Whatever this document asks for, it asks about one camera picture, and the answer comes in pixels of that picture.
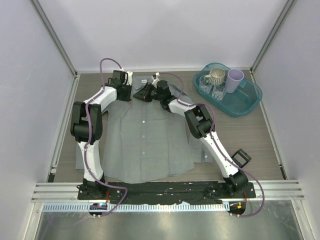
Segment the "purple plastic cup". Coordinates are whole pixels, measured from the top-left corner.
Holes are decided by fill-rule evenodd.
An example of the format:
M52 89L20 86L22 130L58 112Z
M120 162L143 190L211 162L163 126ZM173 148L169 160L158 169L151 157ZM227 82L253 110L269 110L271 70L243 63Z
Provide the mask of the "purple plastic cup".
M239 69L230 69L227 72L226 82L228 83L227 93L233 93L244 79L244 73Z

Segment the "grey button-up shirt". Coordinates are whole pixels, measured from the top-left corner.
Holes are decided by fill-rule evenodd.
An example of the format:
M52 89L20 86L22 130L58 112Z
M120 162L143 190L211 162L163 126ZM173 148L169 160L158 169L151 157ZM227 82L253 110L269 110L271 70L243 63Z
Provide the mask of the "grey button-up shirt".
M126 183L154 181L212 162L203 143L192 136L183 114L164 110L160 101L115 100L103 112L106 134L100 164L105 176Z

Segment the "clear glass mug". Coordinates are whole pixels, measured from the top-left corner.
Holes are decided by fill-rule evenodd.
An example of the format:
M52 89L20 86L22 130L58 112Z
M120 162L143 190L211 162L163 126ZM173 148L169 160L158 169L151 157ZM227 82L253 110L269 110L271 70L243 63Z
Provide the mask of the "clear glass mug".
M201 95L209 94L213 83L210 75L203 75L199 78L199 91Z

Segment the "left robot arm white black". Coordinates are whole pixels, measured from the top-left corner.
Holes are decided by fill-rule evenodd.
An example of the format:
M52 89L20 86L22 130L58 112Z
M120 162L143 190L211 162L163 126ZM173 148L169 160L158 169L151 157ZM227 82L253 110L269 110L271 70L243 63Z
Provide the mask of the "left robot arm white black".
M79 200L100 200L107 194L99 152L103 133L102 114L116 100L130 102L132 76L131 71L114 70L112 77L102 84L95 95L73 103L70 133L80 148L84 164L82 184L77 186Z

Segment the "clear drinking glass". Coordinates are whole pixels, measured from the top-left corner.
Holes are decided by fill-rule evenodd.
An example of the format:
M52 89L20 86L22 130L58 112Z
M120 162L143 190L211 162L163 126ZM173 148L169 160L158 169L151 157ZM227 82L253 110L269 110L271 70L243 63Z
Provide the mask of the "clear drinking glass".
M228 83L226 81L223 81L221 84L213 86L212 97L217 101L221 101L228 92L228 90Z

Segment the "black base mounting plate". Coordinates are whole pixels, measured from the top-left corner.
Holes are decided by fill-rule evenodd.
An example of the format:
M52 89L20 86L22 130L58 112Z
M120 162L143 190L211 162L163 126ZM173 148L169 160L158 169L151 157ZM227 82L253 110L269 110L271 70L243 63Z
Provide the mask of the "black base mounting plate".
M109 201L126 205L173 205L183 202L191 205L220 204L223 199L254 199L253 183L241 190L229 191L225 182L218 181L171 181L124 183L111 182L114 187L99 183L77 185L78 200Z

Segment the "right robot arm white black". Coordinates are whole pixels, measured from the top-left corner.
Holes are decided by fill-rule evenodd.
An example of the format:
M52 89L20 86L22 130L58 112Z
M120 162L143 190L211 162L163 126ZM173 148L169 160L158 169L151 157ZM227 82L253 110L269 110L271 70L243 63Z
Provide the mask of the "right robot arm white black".
M191 135L206 147L217 163L225 182L226 193L230 197L238 197L249 183L247 175L222 145L205 104L188 103L182 100L183 95L183 90L174 94L169 83L160 80L157 83L146 83L133 97L144 102L159 101L163 110L185 117Z

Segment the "ribbed metallic mug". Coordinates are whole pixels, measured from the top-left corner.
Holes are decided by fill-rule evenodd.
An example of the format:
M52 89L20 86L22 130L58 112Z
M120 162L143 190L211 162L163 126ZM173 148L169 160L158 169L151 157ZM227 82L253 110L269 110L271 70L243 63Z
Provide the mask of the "ribbed metallic mug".
M209 82L214 86L220 86L225 80L226 72L219 67L213 68L209 72Z

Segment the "small black square frame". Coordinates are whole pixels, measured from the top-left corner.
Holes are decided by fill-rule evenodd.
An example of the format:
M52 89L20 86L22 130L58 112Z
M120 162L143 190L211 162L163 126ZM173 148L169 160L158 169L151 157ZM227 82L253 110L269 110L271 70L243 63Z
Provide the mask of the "small black square frame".
M231 158L240 168L245 167L252 160L252 157L242 148L238 149Z

